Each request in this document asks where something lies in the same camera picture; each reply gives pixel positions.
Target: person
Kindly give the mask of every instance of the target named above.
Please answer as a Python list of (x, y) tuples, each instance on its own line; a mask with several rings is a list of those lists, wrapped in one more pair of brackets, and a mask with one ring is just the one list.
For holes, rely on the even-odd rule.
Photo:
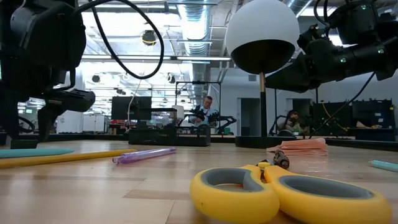
[(206, 98), (203, 102), (203, 106), (199, 107), (199, 110), (203, 110), (203, 112), (206, 114), (205, 119), (203, 121), (200, 118), (197, 118), (196, 116), (189, 117), (190, 122), (195, 124), (195, 127), (199, 127), (202, 124), (207, 124), (211, 127), (216, 126), (215, 122), (211, 122), (211, 123), (208, 122), (208, 116), (210, 116), (211, 114), (216, 112), (216, 110), (211, 109), (212, 102), (213, 102), (213, 98), (211, 96), (206, 96)]
[(300, 126), (299, 123), (299, 112), (295, 110), (291, 110), (287, 113), (287, 118), (283, 123), (278, 124), (278, 130), (288, 130), (291, 132), (298, 132), (302, 134), (305, 132)]

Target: lamp shade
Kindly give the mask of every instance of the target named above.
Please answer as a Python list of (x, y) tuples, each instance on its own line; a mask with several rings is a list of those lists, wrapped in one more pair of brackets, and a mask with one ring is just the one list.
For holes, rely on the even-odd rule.
[(236, 66), (260, 74), (285, 65), (293, 56), (299, 35), (299, 22), (283, 2), (253, 0), (231, 18), (225, 42)]
[(177, 110), (177, 119), (184, 119), (184, 107), (179, 105), (173, 105), (172, 108)]

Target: wooden table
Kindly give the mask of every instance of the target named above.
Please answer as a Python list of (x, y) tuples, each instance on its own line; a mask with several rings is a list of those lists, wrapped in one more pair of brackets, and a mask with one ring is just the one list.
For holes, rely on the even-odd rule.
[(212, 138), (235, 138), (235, 136), (229, 135), (229, 134), (225, 134), (225, 135), (212, 134), (210, 137), (212, 137)]
[[(303, 136), (296, 136), (296, 138), (297, 138), (297, 139), (304, 139)], [(317, 139), (317, 138), (324, 138), (324, 139), (326, 139), (326, 138), (329, 138), (329, 139), (350, 139), (350, 140), (355, 140), (355, 137), (354, 137), (354, 136), (338, 136), (338, 137), (336, 137), (336, 136), (312, 136), (311, 139)]]
[[(81, 153), (132, 146), (126, 141), (66, 141), (39, 147), (70, 147)], [(396, 163), (397, 153), (334, 146), (328, 149), (328, 157), (290, 156), (290, 170), (377, 190), (392, 204), (393, 223), (398, 223), (397, 173), (367, 164), (371, 159)], [(178, 147), (177, 151), (118, 166), (105, 158), (0, 170), (1, 223), (220, 223), (194, 209), (188, 193), (193, 176), (203, 169), (239, 167), (272, 157), (263, 149), (236, 148), (234, 144)], [(280, 213), (271, 223), (297, 222)]]

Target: woman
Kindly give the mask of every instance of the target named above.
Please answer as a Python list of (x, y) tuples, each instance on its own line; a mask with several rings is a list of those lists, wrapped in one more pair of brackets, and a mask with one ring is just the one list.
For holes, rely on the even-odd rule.
[(291, 132), (298, 132), (299, 134), (303, 133), (303, 129), (300, 127), (299, 123), (299, 112), (296, 110), (291, 110), (287, 113), (287, 118), (283, 123), (278, 124), (279, 131), (288, 130)]

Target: shirt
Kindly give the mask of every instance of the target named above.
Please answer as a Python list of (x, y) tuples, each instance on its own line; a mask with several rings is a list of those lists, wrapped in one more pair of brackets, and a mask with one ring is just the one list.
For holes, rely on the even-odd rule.
[(190, 117), (189, 117), (189, 121), (193, 122), (193, 123), (195, 124), (195, 127), (199, 127), (199, 126), (202, 125), (202, 124), (207, 124), (207, 125), (209, 125), (209, 117), (208, 117), (208, 116), (210, 116), (210, 115), (212, 115), (213, 113), (215, 113), (216, 110), (213, 110), (213, 109), (211, 109), (211, 108), (210, 108), (210, 109), (205, 109), (203, 106), (201, 106), (201, 107), (199, 108), (199, 110), (203, 110), (203, 112), (206, 114), (205, 120), (202, 121), (202, 122), (195, 123), (195, 120), (197, 119), (197, 117), (195, 117), (195, 116), (190, 116)]

